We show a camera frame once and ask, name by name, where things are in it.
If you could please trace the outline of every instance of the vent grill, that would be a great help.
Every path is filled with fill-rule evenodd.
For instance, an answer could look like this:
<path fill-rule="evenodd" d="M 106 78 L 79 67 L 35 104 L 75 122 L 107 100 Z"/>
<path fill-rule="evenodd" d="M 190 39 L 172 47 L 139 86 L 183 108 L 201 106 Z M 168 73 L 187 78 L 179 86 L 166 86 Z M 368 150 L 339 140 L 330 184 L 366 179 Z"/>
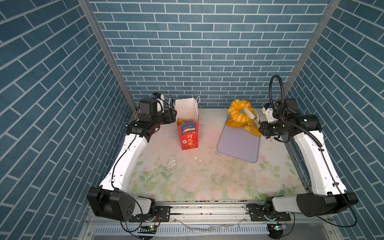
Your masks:
<path fill-rule="evenodd" d="M 207 224 L 190 224 L 190 228 L 183 225 L 161 225 L 157 228 L 157 237 L 170 237 L 170 236 L 197 236 L 197 235 L 255 235 L 255 234 L 269 234 L 267 224 L 247 224 L 246 226 L 237 225 L 207 225 Z M 128 230 L 132 231 L 137 226 L 129 227 Z M 140 235 L 153 236 L 147 234 L 149 230 L 141 229 Z M 120 225 L 99 225 L 95 227 L 94 235 L 130 235 L 125 232 Z"/>

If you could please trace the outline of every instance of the coiled black cable hose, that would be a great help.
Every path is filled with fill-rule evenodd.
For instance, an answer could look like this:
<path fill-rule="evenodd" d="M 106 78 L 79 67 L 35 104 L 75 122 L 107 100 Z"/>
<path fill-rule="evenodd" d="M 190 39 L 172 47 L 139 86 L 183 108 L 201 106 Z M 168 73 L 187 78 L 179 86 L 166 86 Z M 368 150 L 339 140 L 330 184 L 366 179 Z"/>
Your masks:
<path fill-rule="evenodd" d="M 285 104 L 285 94 L 284 94 L 284 86 L 283 86 L 283 81 L 281 79 L 281 77 L 277 74 L 273 75 L 272 78 L 271 78 L 271 81 L 269 82 L 269 101 L 271 102 L 271 105 L 272 105 L 272 109 L 273 111 L 276 111 L 276 108 L 275 106 L 273 105 L 273 99 L 272 99 L 272 83 L 273 83 L 273 80 L 277 78 L 277 80 L 279 81 L 279 84 L 280 84 L 280 92 L 281 92 L 281 108 L 280 108 L 280 113 L 279 113 L 279 118 L 280 120 L 287 124 L 287 125 L 291 125 L 297 129 L 300 129 L 301 131 L 303 131 L 305 134 L 307 134 L 315 143 L 316 145 L 321 148 L 323 145 L 321 144 L 321 142 L 312 134 L 310 133 L 307 129 L 301 127 L 300 125 L 294 123 L 294 122 L 291 122 L 291 121 L 285 121 L 284 118 L 283 118 L 283 112 L 284 112 L 284 104 Z"/>

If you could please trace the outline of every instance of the bag handle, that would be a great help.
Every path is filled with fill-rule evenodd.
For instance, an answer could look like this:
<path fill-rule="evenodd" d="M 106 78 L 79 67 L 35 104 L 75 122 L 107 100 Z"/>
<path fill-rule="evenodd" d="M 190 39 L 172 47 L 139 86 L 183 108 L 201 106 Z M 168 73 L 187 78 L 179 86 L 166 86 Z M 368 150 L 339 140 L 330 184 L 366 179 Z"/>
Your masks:
<path fill-rule="evenodd" d="M 198 107 L 198 104 L 200 103 L 200 96 L 197 96 L 196 98 L 196 111 L 198 112 L 199 110 L 199 107 Z"/>

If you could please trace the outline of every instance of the purple cutting board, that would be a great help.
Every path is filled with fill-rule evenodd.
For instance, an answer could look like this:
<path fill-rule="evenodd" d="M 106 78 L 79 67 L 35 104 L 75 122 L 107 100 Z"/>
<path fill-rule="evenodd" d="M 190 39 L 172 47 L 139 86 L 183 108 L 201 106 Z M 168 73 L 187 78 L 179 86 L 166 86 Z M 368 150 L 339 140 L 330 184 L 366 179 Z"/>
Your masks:
<path fill-rule="evenodd" d="M 243 127 L 228 127 L 224 124 L 217 151 L 241 160 L 255 163 L 259 152 L 260 137 L 247 132 Z"/>

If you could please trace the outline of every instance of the black cable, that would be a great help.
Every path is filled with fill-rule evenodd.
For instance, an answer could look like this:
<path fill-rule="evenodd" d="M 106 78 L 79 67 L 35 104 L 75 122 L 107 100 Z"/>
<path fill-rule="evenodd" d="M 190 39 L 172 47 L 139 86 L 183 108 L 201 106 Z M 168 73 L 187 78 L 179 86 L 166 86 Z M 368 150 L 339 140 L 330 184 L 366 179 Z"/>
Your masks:
<path fill-rule="evenodd" d="M 170 105 L 169 105 L 166 101 L 164 101 L 163 99 L 161 99 L 161 98 L 157 98 L 157 97 L 143 97 L 142 99 L 146 99 L 146 98 L 159 99 L 159 100 L 163 101 L 164 103 L 166 103 L 166 104 L 170 107 Z"/>
<path fill-rule="evenodd" d="M 317 217 L 318 217 L 319 219 L 323 220 L 324 222 L 327 222 L 327 223 L 329 223 L 329 224 L 331 224 L 331 225 L 333 225 L 333 226 L 336 226 L 336 227 L 343 227 L 343 228 L 353 227 L 353 226 L 355 226 L 355 225 L 358 223 L 358 219 L 356 218 L 356 214 L 355 214 L 355 212 L 353 211 L 353 209 L 352 209 L 352 207 L 350 206 L 350 204 L 348 203 L 347 199 L 344 197 L 344 195 L 343 195 L 343 193 L 341 192 L 339 186 L 336 184 L 336 181 L 335 181 L 335 179 L 333 178 L 333 176 L 332 176 L 332 174 L 331 174 L 331 170 L 329 169 L 328 163 L 327 163 L 327 161 L 325 160 L 325 157 L 324 157 L 324 154 L 323 154 L 323 150 L 322 150 L 322 149 L 319 149 L 319 151 L 321 152 L 321 155 L 322 155 L 322 157 L 323 157 L 323 160 L 324 160 L 324 162 L 325 162 L 325 165 L 327 166 L 328 172 L 329 172 L 329 174 L 331 175 L 331 178 L 332 178 L 332 180 L 333 180 L 333 183 L 335 184 L 336 188 L 339 190 L 339 192 L 340 192 L 341 196 L 343 197 L 344 201 L 347 203 L 348 207 L 349 207 L 350 210 L 352 211 L 352 213 L 353 213 L 353 217 L 355 218 L 355 223 L 353 223 L 352 225 L 349 225 L 349 226 L 341 226 L 341 225 L 336 225 L 336 224 L 330 223 L 330 222 L 328 222 L 327 220 L 325 220 L 325 219 L 323 219 L 323 218 L 321 218 L 321 217 L 319 217 L 319 216 L 317 216 Z"/>
<path fill-rule="evenodd" d="M 120 225 L 121 225 L 121 227 L 123 228 L 123 230 L 124 231 L 126 231 L 127 233 L 129 233 L 129 234 L 131 234 L 132 236 L 134 236 L 135 238 L 138 238 L 138 239 L 140 239 L 140 240 L 142 240 L 141 238 L 139 238 L 138 236 L 135 236 L 135 235 L 133 235 L 132 234 L 132 232 L 130 232 L 130 231 L 128 231 L 128 226 L 127 226 L 127 223 L 125 223 L 125 226 L 127 226 L 127 229 L 125 229 L 124 227 L 123 227 L 123 225 L 122 225 L 122 222 L 120 221 Z"/>
<path fill-rule="evenodd" d="M 173 101 L 173 97 L 172 97 L 172 95 L 169 93 L 169 92 L 159 92 L 159 93 L 167 93 L 167 94 L 169 94 L 169 96 L 171 97 L 171 99 L 172 99 L 172 104 L 174 104 L 175 102 Z"/>
<path fill-rule="evenodd" d="M 136 139 L 136 136 L 137 136 L 137 134 L 135 134 L 135 137 L 133 138 L 132 142 L 128 145 L 127 150 L 124 151 L 124 153 L 118 158 L 118 160 L 116 161 L 115 165 L 113 166 L 112 177 L 111 177 L 111 186 L 112 186 L 112 188 L 113 188 L 114 190 L 116 190 L 115 186 L 113 185 L 113 175 L 114 175 L 114 172 L 115 172 L 115 167 L 116 167 L 116 165 L 118 164 L 119 160 L 122 158 L 122 156 L 123 156 L 123 155 L 128 151 L 128 149 L 131 147 L 132 143 L 133 143 L 133 142 L 135 141 L 135 139 Z M 132 197 L 132 196 L 131 196 L 130 194 L 128 194 L 128 193 L 125 193 L 125 194 L 127 194 L 128 196 L 130 196 L 130 197 L 137 203 L 137 205 L 139 206 L 140 211 L 141 211 L 141 223 L 139 224 L 139 226 L 138 226 L 135 230 L 131 231 L 131 232 L 134 232 L 134 231 L 136 231 L 137 229 L 139 229 L 139 228 L 141 227 L 142 223 L 143 223 L 143 210 L 142 210 L 140 204 L 137 202 L 137 200 L 136 200 L 134 197 Z M 130 231 L 126 230 L 126 229 L 122 226 L 122 222 L 121 222 L 121 221 L 120 221 L 120 223 L 121 223 L 121 227 L 124 229 L 124 231 L 131 233 Z"/>
<path fill-rule="evenodd" d="M 292 232 L 293 228 L 295 227 L 295 219 L 296 219 L 296 217 L 295 217 L 295 213 L 293 212 L 293 225 L 292 225 L 292 228 L 291 228 L 291 230 L 289 231 L 289 233 L 287 233 L 287 234 L 281 236 L 280 238 L 282 238 L 282 237 L 286 237 L 286 236 L 288 236 L 288 235 Z"/>
<path fill-rule="evenodd" d="M 284 110 L 284 104 L 285 104 L 285 94 L 284 94 L 284 86 L 283 86 L 283 81 L 281 79 L 281 77 L 277 74 L 273 75 L 270 82 L 269 82 L 269 99 L 271 101 L 271 104 L 272 104 L 272 108 L 273 108 L 273 111 L 276 111 L 276 108 L 274 107 L 273 105 L 273 100 L 272 100 L 272 83 L 273 83 L 273 80 L 277 78 L 277 80 L 279 81 L 279 84 L 280 84 L 280 92 L 281 92 L 281 108 L 280 108 L 280 120 L 287 124 L 287 125 L 291 125 L 297 129 L 300 129 L 301 131 L 303 131 L 305 134 L 307 134 L 316 144 L 317 146 L 319 146 L 320 148 L 323 146 L 320 141 L 312 134 L 310 133 L 307 129 L 301 127 L 300 125 L 294 123 L 294 122 L 290 122 L 290 121 L 284 121 L 284 118 L 283 118 L 283 110 Z"/>
<path fill-rule="evenodd" d="M 119 159 L 116 161 L 115 165 L 113 166 L 113 170 L 112 170 L 112 176 L 111 176 L 111 186 L 113 189 L 115 189 L 115 186 L 113 185 L 113 175 L 114 175 L 114 172 L 115 172 L 115 167 L 116 165 L 118 164 L 119 160 L 122 158 L 122 156 L 124 156 L 124 154 L 128 151 L 129 147 L 132 145 L 133 141 L 135 141 L 136 139 L 136 134 L 135 134 L 135 138 L 132 140 L 132 142 L 129 144 L 127 150 L 124 151 L 124 153 L 119 157 Z"/>
<path fill-rule="evenodd" d="M 353 209 L 352 209 L 352 207 L 350 206 L 350 204 L 349 204 L 349 202 L 347 201 L 347 199 L 344 197 L 344 195 L 343 195 L 343 193 L 341 192 L 339 186 L 336 184 L 335 179 L 333 178 L 333 175 L 332 175 L 332 173 L 331 173 L 331 170 L 329 169 L 328 163 L 327 163 L 327 161 L 325 160 L 325 157 L 324 157 L 324 154 L 323 154 L 323 151 L 324 151 L 324 150 L 322 149 L 323 145 L 321 144 L 321 142 L 320 142 L 320 141 L 319 141 L 319 140 L 318 140 L 312 133 L 310 133 L 307 129 L 301 127 L 300 125 L 298 125 L 298 124 L 296 124 L 296 123 L 294 123 L 294 122 L 291 122 L 291 121 L 284 121 L 284 118 L 283 118 L 283 109 L 284 109 L 284 103 L 285 103 L 285 98 L 284 98 L 284 86 L 283 86 L 283 82 L 282 82 L 282 80 L 281 80 L 281 78 L 280 78 L 279 75 L 273 75 L 272 78 L 271 78 L 271 80 L 270 80 L 270 82 L 269 82 L 269 99 L 270 99 L 270 101 L 271 101 L 272 109 L 273 109 L 274 111 L 276 111 L 275 107 L 273 106 L 273 101 L 272 101 L 272 83 L 273 83 L 274 78 L 277 78 L 277 80 L 278 80 L 279 83 L 280 83 L 280 90 L 281 90 L 280 120 L 281 120 L 283 123 L 285 123 L 285 124 L 288 124 L 288 125 L 291 125 L 291 126 L 297 128 L 297 129 L 300 129 L 300 130 L 303 131 L 305 134 L 307 134 L 307 135 L 308 135 L 308 136 L 309 136 L 309 137 L 310 137 L 310 138 L 317 144 L 317 146 L 319 147 L 319 151 L 321 152 L 321 155 L 322 155 L 323 160 L 324 160 L 324 162 L 325 162 L 325 165 L 327 166 L 328 172 L 329 172 L 329 174 L 331 175 L 331 178 L 332 178 L 332 180 L 333 180 L 333 183 L 335 184 L 336 188 L 338 189 L 338 191 L 340 192 L 341 196 L 343 197 L 345 203 L 347 203 L 348 207 L 351 209 L 351 211 L 352 211 L 352 213 L 353 213 L 353 216 L 354 216 L 354 218 L 355 218 L 355 223 L 352 224 L 352 225 L 349 225 L 349 226 L 341 226 L 341 225 L 336 225 L 336 224 L 330 223 L 330 222 L 326 221 L 325 219 L 323 219 L 323 218 L 321 218 L 321 217 L 319 217 L 319 216 L 317 216 L 317 217 L 320 218 L 321 220 L 323 220 L 323 221 L 325 221 L 325 222 L 327 222 L 327 223 L 333 225 L 333 226 L 336 226 L 336 227 L 348 228 L 348 227 L 353 227 L 353 226 L 355 226 L 355 225 L 357 224 L 356 214 L 355 214 L 355 212 L 353 211 Z"/>

